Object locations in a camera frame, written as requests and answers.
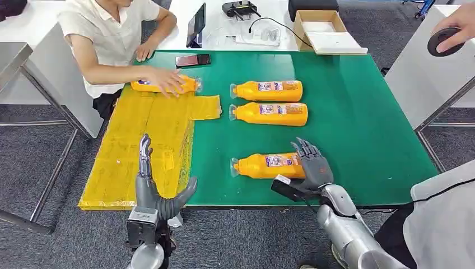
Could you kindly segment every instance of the person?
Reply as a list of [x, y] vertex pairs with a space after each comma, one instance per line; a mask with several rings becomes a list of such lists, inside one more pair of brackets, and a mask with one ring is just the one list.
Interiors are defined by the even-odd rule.
[[[125, 83], [147, 80], [168, 96], [178, 96], [184, 81], [177, 70], [132, 66], [132, 60], [150, 59], [173, 30], [176, 17], [151, 0], [67, 0], [58, 15], [64, 38], [84, 77], [92, 106], [109, 119]], [[142, 21], [158, 27], [141, 43]]]
[[[440, 21], [432, 33], [451, 26], [461, 31], [440, 43], [438, 52], [475, 38], [475, 3], [461, 5]], [[411, 269], [475, 268], [473, 171], [475, 160], [414, 185], [411, 189], [413, 201], [442, 194], [396, 210], [375, 234], [376, 241], [388, 254]], [[345, 267], [333, 248], [332, 253]], [[310, 265], [300, 267], [316, 268]]]
[[440, 21], [440, 23], [435, 26], [433, 33], [451, 26], [458, 27], [461, 31], [440, 43], [439, 46], [437, 46], [439, 53], [475, 38], [475, 3], [461, 5], [449, 17]]

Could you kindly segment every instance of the yellow plastic sheet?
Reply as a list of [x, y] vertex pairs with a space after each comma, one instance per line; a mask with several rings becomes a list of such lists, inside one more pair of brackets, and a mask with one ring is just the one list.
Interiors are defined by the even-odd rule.
[[153, 179], [165, 198], [185, 188], [190, 173], [193, 120], [216, 119], [219, 96], [165, 98], [126, 86], [117, 101], [78, 206], [83, 210], [129, 210], [135, 206], [138, 143], [152, 139]]

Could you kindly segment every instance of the green table mat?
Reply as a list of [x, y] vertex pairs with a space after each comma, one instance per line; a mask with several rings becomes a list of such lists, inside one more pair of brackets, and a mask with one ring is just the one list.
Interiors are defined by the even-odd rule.
[[[211, 64], [182, 73], [203, 80], [200, 95], [219, 95], [223, 114], [195, 122], [191, 173], [198, 176], [198, 190], [188, 206], [301, 205], [272, 191], [271, 179], [231, 177], [229, 164], [232, 157], [292, 152], [296, 136], [320, 148], [335, 183], [359, 206], [409, 202], [411, 187], [437, 174], [369, 55], [167, 50], [156, 51], [143, 64], [175, 68], [175, 57], [194, 53], [209, 53]], [[229, 105], [248, 101], [231, 99], [229, 85], [250, 80], [302, 81], [301, 102], [309, 108], [306, 126], [230, 121]]]

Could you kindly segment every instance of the orange bottle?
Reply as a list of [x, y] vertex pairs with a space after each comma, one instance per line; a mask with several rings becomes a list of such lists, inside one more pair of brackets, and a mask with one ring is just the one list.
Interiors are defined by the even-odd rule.
[[[203, 84], [200, 78], [191, 78], [185, 75], [180, 75], [180, 77], [185, 81], [185, 84], [181, 86], [181, 88], [183, 89], [183, 93], [190, 92], [190, 91], [201, 92], [203, 88], [202, 86]], [[136, 91], [160, 92], [159, 87], [150, 85], [150, 81], [147, 81], [147, 80], [132, 81], [131, 86]]]
[[229, 119], [241, 119], [247, 123], [304, 126], [309, 112], [302, 103], [258, 104], [229, 106]]
[[305, 173], [297, 153], [253, 154], [247, 158], [231, 159], [231, 175], [247, 175], [251, 178], [275, 178], [277, 175], [288, 178], [305, 178]]
[[302, 82], [288, 81], [248, 81], [241, 85], [231, 84], [231, 98], [241, 97], [250, 101], [298, 102], [302, 98]]

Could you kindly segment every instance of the gray carpet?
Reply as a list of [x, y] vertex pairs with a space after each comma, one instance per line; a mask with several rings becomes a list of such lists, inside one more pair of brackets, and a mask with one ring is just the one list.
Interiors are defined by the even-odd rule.
[[[399, 2], [341, 2], [350, 33], [379, 67], [389, 67], [419, 22], [415, 5]], [[144, 24], [144, 35], [150, 24]], [[0, 106], [1, 116], [55, 117], [44, 106]], [[472, 117], [451, 110], [446, 117]], [[0, 128], [0, 207], [29, 217], [71, 129]], [[441, 160], [453, 168], [475, 158], [475, 130], [429, 129], [427, 136]], [[131, 253], [124, 247], [126, 211], [81, 211], [82, 194], [100, 139], [76, 139], [46, 203], [40, 222], [55, 225], [40, 235], [0, 221], [2, 268], [125, 268]], [[174, 229], [178, 249], [170, 268], [297, 268], [302, 263], [338, 268], [328, 237], [308, 210], [183, 210], [185, 225]], [[387, 216], [365, 218], [377, 230]]]

